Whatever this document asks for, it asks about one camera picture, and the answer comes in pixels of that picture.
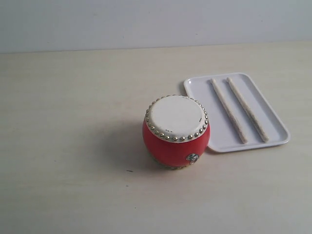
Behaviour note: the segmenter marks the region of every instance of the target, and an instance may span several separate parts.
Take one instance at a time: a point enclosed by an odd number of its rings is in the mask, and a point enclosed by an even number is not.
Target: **white plastic tray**
[[[226,82],[230,77],[247,101],[249,107],[261,123],[269,141],[263,142],[244,109]],[[230,122],[210,80],[214,78],[222,91],[227,104],[241,124],[248,142],[243,144]],[[216,152],[232,152],[270,147],[285,144],[290,140],[290,133],[265,100],[251,78],[243,73],[231,73],[215,76],[194,77],[184,81],[184,87],[190,98],[198,100],[209,115],[211,138],[208,147]]]

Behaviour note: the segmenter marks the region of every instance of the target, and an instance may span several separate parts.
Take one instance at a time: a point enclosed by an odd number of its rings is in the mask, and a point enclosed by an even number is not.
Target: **drum body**
[[[194,164],[204,153],[210,125],[198,101],[184,96],[157,99],[146,111],[144,143],[153,158],[172,169]]]

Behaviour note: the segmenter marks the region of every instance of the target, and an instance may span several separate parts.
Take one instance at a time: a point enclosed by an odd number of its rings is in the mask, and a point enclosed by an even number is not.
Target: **small drum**
[[[179,169],[194,164],[205,151],[210,125],[205,108],[184,96],[166,96],[146,110],[143,139],[161,165]]]

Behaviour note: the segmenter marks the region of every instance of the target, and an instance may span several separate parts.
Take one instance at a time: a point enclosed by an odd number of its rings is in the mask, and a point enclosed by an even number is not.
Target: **table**
[[[279,147],[159,168],[151,101],[244,72],[288,127]],[[0,233],[307,234],[312,42],[0,55]]]

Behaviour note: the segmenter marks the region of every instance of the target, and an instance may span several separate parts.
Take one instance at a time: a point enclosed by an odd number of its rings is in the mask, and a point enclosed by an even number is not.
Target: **wall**
[[[7,0],[0,52],[312,39],[311,0]]]

